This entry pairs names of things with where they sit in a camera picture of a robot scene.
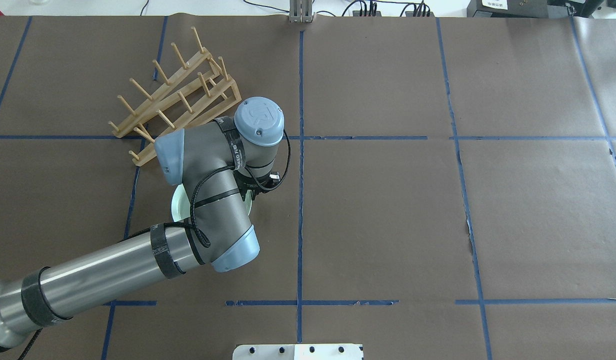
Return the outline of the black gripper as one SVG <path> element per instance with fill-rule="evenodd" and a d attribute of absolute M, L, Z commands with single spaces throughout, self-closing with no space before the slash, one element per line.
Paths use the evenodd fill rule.
<path fill-rule="evenodd" d="M 246 200 L 247 195 L 250 195 L 252 200 L 258 194 L 266 194 L 274 191 L 282 183 L 282 175 L 278 171 L 270 171 L 262 177 L 251 177 L 240 171 L 236 172 L 236 185 L 242 200 Z"/>

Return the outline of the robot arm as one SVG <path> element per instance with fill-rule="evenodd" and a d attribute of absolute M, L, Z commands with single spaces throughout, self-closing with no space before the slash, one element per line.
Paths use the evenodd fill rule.
<path fill-rule="evenodd" d="M 187 218 L 155 224 L 19 280 L 0 280 L 0 353 L 33 332 L 200 265 L 228 272 L 255 259 L 260 245 L 243 196 L 282 183 L 273 166 L 285 136 L 281 107 L 252 96 L 233 116 L 158 137 L 159 165 L 169 185 L 184 187 Z"/>

